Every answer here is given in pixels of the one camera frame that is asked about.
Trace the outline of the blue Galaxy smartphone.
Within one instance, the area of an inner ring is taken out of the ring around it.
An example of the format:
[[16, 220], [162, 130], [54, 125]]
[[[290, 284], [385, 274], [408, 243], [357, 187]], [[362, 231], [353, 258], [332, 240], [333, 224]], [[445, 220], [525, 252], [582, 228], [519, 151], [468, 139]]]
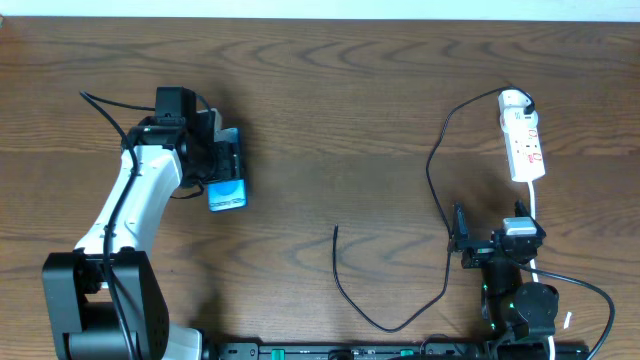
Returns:
[[247, 205], [246, 181], [235, 180], [206, 184], [209, 210], [228, 211]]

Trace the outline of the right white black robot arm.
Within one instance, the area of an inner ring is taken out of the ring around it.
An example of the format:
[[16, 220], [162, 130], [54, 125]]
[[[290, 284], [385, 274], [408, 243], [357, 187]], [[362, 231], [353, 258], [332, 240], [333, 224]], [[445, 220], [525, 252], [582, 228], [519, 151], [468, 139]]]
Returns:
[[510, 343], [544, 342], [555, 334], [557, 290], [540, 282], [524, 282], [520, 267], [538, 255], [546, 232], [524, 204], [487, 240], [474, 240], [463, 207], [454, 205], [453, 244], [461, 266], [482, 273], [481, 314], [496, 335]]

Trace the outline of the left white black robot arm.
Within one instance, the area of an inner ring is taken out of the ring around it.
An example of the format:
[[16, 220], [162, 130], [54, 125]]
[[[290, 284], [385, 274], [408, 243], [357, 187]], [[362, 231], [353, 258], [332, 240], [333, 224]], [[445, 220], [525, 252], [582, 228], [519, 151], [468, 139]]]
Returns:
[[160, 87], [120, 130], [121, 167], [95, 222], [70, 252], [52, 253], [42, 281], [59, 359], [215, 359], [203, 331], [175, 325], [151, 265], [176, 190], [210, 211], [247, 204], [239, 131], [195, 91]]

